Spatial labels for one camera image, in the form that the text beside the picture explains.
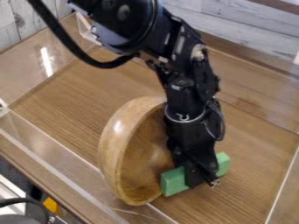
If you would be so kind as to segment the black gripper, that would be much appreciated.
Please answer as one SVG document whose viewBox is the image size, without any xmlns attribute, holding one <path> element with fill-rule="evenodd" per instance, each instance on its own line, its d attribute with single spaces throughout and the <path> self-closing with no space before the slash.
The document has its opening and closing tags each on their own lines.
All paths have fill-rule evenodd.
<svg viewBox="0 0 299 224">
<path fill-rule="evenodd" d="M 201 183 L 215 186 L 220 179 L 216 177 L 219 162 L 215 151 L 215 144 L 221 140 L 219 115 L 209 108 L 204 108 L 199 115 L 189 117 L 173 113 L 165 107 L 164 122 L 166 147 L 175 167 L 184 167 L 187 186 L 195 188 Z"/>
</svg>

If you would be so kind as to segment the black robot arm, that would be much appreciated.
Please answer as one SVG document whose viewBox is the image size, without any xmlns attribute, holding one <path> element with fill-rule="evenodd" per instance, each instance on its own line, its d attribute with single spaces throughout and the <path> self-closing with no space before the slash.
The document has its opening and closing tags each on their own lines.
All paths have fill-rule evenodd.
<svg viewBox="0 0 299 224">
<path fill-rule="evenodd" d="M 185 184 L 220 181 L 215 144 L 225 134 L 213 73 L 201 35 L 162 0 L 68 0 L 92 20 L 92 34 L 120 55 L 134 55 L 154 71 L 165 92 L 162 119 L 173 165 Z"/>
</svg>

